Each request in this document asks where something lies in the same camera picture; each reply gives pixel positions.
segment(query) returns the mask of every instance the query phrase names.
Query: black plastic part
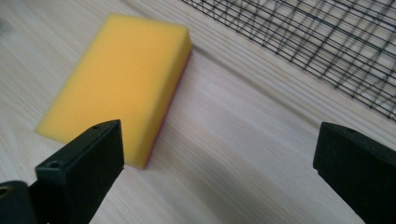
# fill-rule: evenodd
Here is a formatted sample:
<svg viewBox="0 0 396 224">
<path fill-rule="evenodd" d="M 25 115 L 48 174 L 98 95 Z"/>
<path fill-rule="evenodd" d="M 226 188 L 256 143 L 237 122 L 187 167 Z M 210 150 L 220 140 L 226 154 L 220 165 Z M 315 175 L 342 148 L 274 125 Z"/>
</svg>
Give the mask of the black plastic part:
<svg viewBox="0 0 396 224">
<path fill-rule="evenodd" d="M 314 168 L 366 223 L 396 223 L 395 151 L 323 122 Z"/>
<path fill-rule="evenodd" d="M 24 182 L 0 184 L 0 223 L 36 223 L 28 187 Z"/>
<path fill-rule="evenodd" d="M 36 168 L 39 223 L 89 223 L 123 169 L 120 121 L 95 125 Z"/>
</svg>

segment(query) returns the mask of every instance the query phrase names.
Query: yellow sponge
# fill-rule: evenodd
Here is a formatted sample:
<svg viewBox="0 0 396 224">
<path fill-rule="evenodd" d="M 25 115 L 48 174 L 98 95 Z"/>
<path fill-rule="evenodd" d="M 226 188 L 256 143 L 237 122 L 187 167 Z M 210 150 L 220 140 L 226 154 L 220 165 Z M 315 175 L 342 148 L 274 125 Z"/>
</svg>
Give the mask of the yellow sponge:
<svg viewBox="0 0 396 224">
<path fill-rule="evenodd" d="M 120 119 L 125 163 L 144 168 L 191 48 L 185 26 L 110 14 L 35 131 L 67 143 Z"/>
</svg>

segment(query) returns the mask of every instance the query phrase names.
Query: wooden table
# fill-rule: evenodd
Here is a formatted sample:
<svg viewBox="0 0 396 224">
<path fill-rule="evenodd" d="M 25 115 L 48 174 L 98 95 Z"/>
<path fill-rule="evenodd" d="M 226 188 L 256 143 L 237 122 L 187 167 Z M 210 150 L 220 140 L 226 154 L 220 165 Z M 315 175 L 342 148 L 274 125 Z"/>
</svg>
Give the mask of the wooden table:
<svg viewBox="0 0 396 224">
<path fill-rule="evenodd" d="M 92 223 L 362 223 L 312 168 L 318 128 L 396 148 L 395 123 L 176 0 L 0 2 L 0 182 L 62 147 L 34 128 L 110 12 L 187 24 L 194 49 L 148 168 Z"/>
</svg>

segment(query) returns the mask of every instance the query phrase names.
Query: black wire grid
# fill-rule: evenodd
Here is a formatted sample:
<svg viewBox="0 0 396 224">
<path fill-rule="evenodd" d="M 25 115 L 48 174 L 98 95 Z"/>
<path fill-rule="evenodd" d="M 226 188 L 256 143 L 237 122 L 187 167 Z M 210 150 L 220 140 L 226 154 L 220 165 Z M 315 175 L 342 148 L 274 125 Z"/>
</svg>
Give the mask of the black wire grid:
<svg viewBox="0 0 396 224">
<path fill-rule="evenodd" d="M 396 120 L 394 0 L 181 0 Z"/>
</svg>

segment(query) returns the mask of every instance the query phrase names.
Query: wooden surface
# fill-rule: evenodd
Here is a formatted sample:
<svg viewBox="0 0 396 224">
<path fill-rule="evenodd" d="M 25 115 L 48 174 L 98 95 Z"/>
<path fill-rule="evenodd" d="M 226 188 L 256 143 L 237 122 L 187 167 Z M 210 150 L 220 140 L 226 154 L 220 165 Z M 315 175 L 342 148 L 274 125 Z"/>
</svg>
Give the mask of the wooden surface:
<svg viewBox="0 0 396 224">
<path fill-rule="evenodd" d="M 34 128 L 109 12 L 187 24 L 194 49 L 147 170 L 92 223 L 362 223 L 312 168 L 318 128 L 396 148 L 395 123 L 176 0 L 0 2 L 0 182 L 62 146 Z"/>
</svg>

